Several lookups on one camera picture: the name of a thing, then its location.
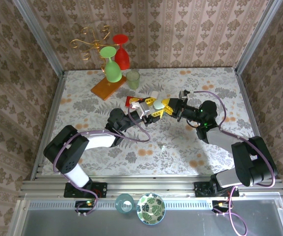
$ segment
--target table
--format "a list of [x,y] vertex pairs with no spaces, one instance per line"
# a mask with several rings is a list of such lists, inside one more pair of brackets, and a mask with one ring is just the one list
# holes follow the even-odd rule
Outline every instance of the table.
[[[103,101],[90,92],[104,78],[102,71],[69,71],[52,138],[68,124],[81,131],[103,129],[112,109],[121,108],[127,112],[126,96],[148,97],[156,90],[161,98],[172,98],[178,97],[179,91],[184,89],[216,93],[227,109],[223,128],[239,135],[254,135],[232,68],[140,69],[139,73],[141,82],[137,90],[124,84]],[[191,93],[189,98],[188,105],[196,107],[204,100],[215,101],[218,107],[216,121],[220,123],[223,119],[222,107],[213,96]],[[151,135],[148,143],[124,140],[114,148],[87,150],[79,163],[89,176],[210,175],[234,166],[230,153],[200,141],[185,120],[177,122],[165,114],[146,130]],[[147,138],[137,127],[124,134],[132,138]],[[42,175],[55,175],[52,168],[52,163],[46,159]]]

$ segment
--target green wine glass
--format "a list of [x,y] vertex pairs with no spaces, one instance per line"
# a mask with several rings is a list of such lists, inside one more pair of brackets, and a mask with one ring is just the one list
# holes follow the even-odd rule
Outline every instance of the green wine glass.
[[111,60],[111,57],[114,57],[115,54],[116,49],[111,46],[104,47],[100,51],[101,57],[109,58],[104,72],[106,74],[107,80],[111,83],[118,82],[122,78],[122,72],[119,65],[115,61]]

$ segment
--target small cup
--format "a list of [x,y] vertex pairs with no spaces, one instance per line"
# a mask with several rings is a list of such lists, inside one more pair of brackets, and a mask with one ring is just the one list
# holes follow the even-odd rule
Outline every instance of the small cup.
[[129,213],[135,207],[134,199],[131,195],[123,193],[117,197],[115,201],[115,208],[120,213]]
[[136,70],[131,70],[126,73],[126,80],[130,89],[137,89],[140,85],[140,74]]

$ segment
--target wooden base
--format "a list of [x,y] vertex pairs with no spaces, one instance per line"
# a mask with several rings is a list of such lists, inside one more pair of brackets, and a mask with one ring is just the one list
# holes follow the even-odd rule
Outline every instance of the wooden base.
[[95,87],[91,89],[91,92],[96,94],[102,100],[107,100],[123,83],[125,83],[126,77],[122,75],[122,79],[120,79],[116,83],[111,83],[104,77]]

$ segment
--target green plate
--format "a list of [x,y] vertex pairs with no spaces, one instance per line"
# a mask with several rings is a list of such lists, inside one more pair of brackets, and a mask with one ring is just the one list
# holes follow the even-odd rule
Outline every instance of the green plate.
[[166,206],[161,197],[154,193],[143,195],[137,205],[138,218],[147,225],[156,225],[162,221],[166,213]]

